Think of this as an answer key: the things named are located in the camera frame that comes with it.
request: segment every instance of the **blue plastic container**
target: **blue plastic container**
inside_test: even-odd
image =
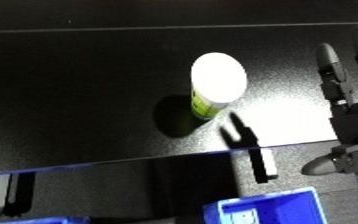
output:
[[[313,187],[204,206],[206,224],[326,224]]]
[[[89,218],[53,217],[23,221],[1,222],[0,224],[89,224]]]

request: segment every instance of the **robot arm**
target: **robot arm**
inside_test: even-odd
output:
[[[358,27],[352,37],[358,63]],[[302,173],[324,175],[358,172],[358,103],[353,102],[346,70],[342,68],[334,49],[329,44],[322,44],[316,55],[323,81],[321,88],[331,104],[331,125],[342,145],[332,148],[330,154],[306,164]]]

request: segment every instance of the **black table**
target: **black table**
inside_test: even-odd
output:
[[[228,119],[232,112],[253,130],[261,146],[335,139],[328,103],[320,92],[314,50],[322,42],[338,49],[358,100],[358,68],[350,40],[358,17],[348,18],[352,7],[336,11],[335,3],[328,5],[332,18],[327,14],[316,19],[296,3],[295,8],[302,10],[294,21],[309,23],[304,25],[241,25],[252,19],[258,21],[253,24],[272,23],[276,17],[283,18],[280,23],[289,22],[292,11],[287,5],[281,6],[286,11],[266,18],[244,7],[230,14],[231,19],[216,23],[219,16],[224,17],[217,4],[210,6],[214,13],[209,12],[215,17],[199,24],[190,22],[192,17],[178,22],[180,13],[164,14],[173,25],[165,28],[139,28],[158,25],[159,18],[142,13],[136,24],[105,20],[107,14],[97,13],[103,6],[93,12],[99,18],[93,24],[85,22],[86,16],[79,19],[84,14],[78,12],[85,10],[81,7],[73,10],[78,15],[69,13],[73,21],[59,12],[64,22],[50,19],[38,27],[29,19],[20,26],[14,24],[9,18],[17,19],[20,13],[8,14],[0,20],[0,173],[227,150],[220,129],[237,137]],[[222,10],[231,12],[239,6],[233,3]],[[32,6],[33,12],[38,12],[34,7],[41,9]],[[30,18],[41,21],[46,15],[42,12]],[[238,17],[245,12],[252,13]],[[128,16],[125,10],[121,15]],[[235,26],[222,26],[229,23]],[[71,29],[91,25],[120,28]],[[218,117],[200,124],[189,108],[190,67],[208,52],[238,59],[248,73],[249,87]]]

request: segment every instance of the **cup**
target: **cup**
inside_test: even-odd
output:
[[[244,94],[248,80],[236,59],[213,52],[193,63],[191,82],[193,113],[202,120],[210,120]]]

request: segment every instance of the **black surface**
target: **black surface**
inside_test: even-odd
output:
[[[352,28],[0,34],[0,172],[224,150],[232,111],[261,146],[334,139],[314,50],[338,49],[358,100]],[[190,93],[192,62],[211,51],[244,65],[246,94],[189,135],[166,135],[156,108]]]
[[[358,22],[358,1],[0,0],[0,30]]]
[[[267,184],[256,184],[247,152],[41,172],[35,181],[32,209],[20,219],[92,216],[120,223],[188,216],[214,200],[313,186],[328,223],[358,224],[358,183],[353,174],[312,177],[299,172],[307,161],[327,154],[337,144],[272,148],[279,179]],[[0,217],[0,222],[9,220]]]

